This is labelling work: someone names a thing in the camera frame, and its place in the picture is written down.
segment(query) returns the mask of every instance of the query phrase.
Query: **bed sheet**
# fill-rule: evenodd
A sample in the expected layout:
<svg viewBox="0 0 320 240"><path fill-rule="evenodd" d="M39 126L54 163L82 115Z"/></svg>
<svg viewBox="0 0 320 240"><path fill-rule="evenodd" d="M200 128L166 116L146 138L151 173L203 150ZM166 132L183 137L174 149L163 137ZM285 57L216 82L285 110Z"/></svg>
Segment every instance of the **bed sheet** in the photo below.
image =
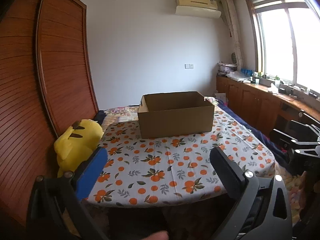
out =
<svg viewBox="0 0 320 240"><path fill-rule="evenodd" d="M105 131L109 125L115 122L137 121L138 106L123 106L105 110L106 117L102 122L102 130Z"/></svg>
<svg viewBox="0 0 320 240"><path fill-rule="evenodd" d="M224 186L209 161L210 149L215 146L244 171L249 169L262 177L274 175L271 151L218 106L212 128L203 134L141 140L137 121L109 125L100 142L108 151L108 162L87 201L102 206L148 207L221 195Z"/></svg>

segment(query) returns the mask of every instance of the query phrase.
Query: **plush ear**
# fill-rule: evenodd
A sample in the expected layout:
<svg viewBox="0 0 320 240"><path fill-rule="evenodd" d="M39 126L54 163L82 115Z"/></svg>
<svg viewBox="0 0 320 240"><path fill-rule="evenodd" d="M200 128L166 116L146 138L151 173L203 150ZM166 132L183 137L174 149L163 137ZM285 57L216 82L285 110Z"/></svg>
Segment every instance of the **plush ear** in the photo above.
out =
<svg viewBox="0 0 320 240"><path fill-rule="evenodd" d="M65 160L68 157L72 149L71 141L68 139L73 131L73 128L70 126L53 144L56 154L62 160Z"/></svg>
<svg viewBox="0 0 320 240"><path fill-rule="evenodd" d="M74 138L82 138L83 136L77 133L72 133L70 134L70 137L74 137Z"/></svg>
<svg viewBox="0 0 320 240"><path fill-rule="evenodd" d="M76 128L79 126L79 123L80 123L80 121L75 121L75 122L72 124L72 128L73 128L73 129L76 129Z"/></svg>
<svg viewBox="0 0 320 240"><path fill-rule="evenodd" d="M77 126L76 128L75 128L75 130L83 130L83 129L85 129L83 126Z"/></svg>

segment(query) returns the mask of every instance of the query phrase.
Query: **wooden countertop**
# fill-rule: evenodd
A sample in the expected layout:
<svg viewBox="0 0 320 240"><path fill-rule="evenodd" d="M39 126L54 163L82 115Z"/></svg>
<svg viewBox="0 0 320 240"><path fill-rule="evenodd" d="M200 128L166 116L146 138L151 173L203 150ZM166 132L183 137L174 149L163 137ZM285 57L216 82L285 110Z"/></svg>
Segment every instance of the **wooden countertop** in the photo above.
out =
<svg viewBox="0 0 320 240"><path fill-rule="evenodd" d="M269 93L268 92L268 87L263 86L263 85L255 85L255 84L248 84L248 83L242 83L246 86L250 86L253 88L256 88L258 90L261 90L263 92ZM282 102L284 102L285 104L292 106L293 108L297 109L297 110L304 110L307 114L311 115L313 118L320 120L320 112L318 112L316 109L312 108L311 106L306 105L305 103L293 99L287 95L284 94L277 94L277 95L273 95L274 97L279 98Z"/></svg>

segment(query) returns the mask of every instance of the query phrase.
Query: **human hand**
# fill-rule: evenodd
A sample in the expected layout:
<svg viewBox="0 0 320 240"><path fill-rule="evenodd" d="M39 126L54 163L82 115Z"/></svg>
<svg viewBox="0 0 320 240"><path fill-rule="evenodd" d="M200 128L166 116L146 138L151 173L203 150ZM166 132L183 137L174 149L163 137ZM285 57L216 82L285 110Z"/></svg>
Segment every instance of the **human hand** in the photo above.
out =
<svg viewBox="0 0 320 240"><path fill-rule="evenodd" d="M168 232L167 231L160 231L156 232L147 238L144 238L142 240L169 240Z"/></svg>

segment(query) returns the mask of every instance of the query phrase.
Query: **air conditioner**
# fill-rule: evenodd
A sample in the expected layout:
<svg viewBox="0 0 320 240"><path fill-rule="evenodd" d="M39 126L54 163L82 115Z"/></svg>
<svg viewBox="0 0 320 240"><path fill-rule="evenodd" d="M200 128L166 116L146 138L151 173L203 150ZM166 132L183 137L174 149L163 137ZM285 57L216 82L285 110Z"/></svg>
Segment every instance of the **air conditioner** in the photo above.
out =
<svg viewBox="0 0 320 240"><path fill-rule="evenodd" d="M177 15L195 16L204 18L219 18L216 1L211 0L177 0Z"/></svg>

